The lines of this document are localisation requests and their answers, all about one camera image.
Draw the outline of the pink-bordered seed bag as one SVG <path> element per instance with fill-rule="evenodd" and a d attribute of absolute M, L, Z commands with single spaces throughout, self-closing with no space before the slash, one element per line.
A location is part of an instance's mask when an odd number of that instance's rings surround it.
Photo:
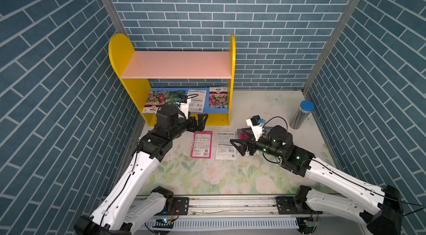
<path fill-rule="evenodd" d="M 197 131 L 194 134 L 193 148 L 190 156 L 192 158 L 210 159 L 212 138 L 212 131 Z"/>

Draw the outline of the white text gourd seed bag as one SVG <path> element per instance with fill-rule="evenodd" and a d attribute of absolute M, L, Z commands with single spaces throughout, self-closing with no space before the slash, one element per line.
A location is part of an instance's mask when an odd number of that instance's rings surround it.
<path fill-rule="evenodd" d="M 236 149 L 230 140 L 236 139 L 235 131 L 219 131 L 217 133 L 216 159 L 236 160 Z"/>

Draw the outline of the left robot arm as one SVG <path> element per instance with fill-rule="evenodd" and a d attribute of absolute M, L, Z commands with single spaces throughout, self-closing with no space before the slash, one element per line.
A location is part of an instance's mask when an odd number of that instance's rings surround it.
<path fill-rule="evenodd" d="M 138 142 L 132 160 L 111 193 L 90 216 L 81 216 L 74 225 L 78 235 L 132 235 L 154 215 L 169 213 L 173 192 L 157 187 L 138 206 L 131 205 L 144 183 L 185 132 L 202 132 L 208 114 L 191 116 L 186 105 L 164 105 L 156 113 L 154 128 Z"/>

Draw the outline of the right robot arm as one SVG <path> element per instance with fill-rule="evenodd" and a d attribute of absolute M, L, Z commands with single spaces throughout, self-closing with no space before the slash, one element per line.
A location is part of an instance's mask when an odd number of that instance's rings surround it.
<path fill-rule="evenodd" d="M 293 143 L 292 134 L 276 125 L 267 135 L 261 125 L 243 129 L 247 139 L 231 139 L 237 151 L 245 156 L 255 152 L 275 157 L 285 170 L 321 183 L 338 196 L 300 186 L 294 196 L 299 212 L 304 209 L 329 212 L 359 223 L 373 235 L 399 235 L 403 206 L 400 192 L 393 186 L 379 187 L 352 177 L 327 164 L 313 153 Z"/>

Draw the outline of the red peony seed bag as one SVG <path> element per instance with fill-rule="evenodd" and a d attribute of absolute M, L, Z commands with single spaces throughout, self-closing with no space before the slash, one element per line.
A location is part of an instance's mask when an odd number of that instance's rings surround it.
<path fill-rule="evenodd" d="M 254 137 L 254 135 L 253 135 L 253 132 L 250 128 L 239 128 L 237 130 L 237 138 L 239 140 L 249 140 L 252 137 Z M 245 153 L 244 156 L 251 156 L 251 155 L 255 155 L 256 151 L 253 152 L 247 147 L 247 149 L 245 150 L 244 153 Z"/>

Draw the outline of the colourful flower seed bag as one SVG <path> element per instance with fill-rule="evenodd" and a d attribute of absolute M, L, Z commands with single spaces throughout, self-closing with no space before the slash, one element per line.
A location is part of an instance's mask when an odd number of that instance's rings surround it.
<path fill-rule="evenodd" d="M 209 108 L 228 109 L 229 98 L 227 87 L 211 87 L 209 89 Z"/>

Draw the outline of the green gourd seed bag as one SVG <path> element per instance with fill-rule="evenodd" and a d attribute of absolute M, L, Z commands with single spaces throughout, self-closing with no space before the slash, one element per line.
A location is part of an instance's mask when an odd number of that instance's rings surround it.
<path fill-rule="evenodd" d="M 165 97 L 166 104 L 178 103 L 185 97 L 185 90 L 167 91 Z"/>

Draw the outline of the white back-side seed bag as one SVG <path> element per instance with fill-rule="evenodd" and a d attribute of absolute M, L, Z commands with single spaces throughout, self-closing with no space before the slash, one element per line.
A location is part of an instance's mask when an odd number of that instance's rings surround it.
<path fill-rule="evenodd" d="M 206 90 L 189 89 L 187 92 L 188 97 L 191 99 L 189 104 L 189 111 L 192 114 L 203 113 L 206 100 Z"/>

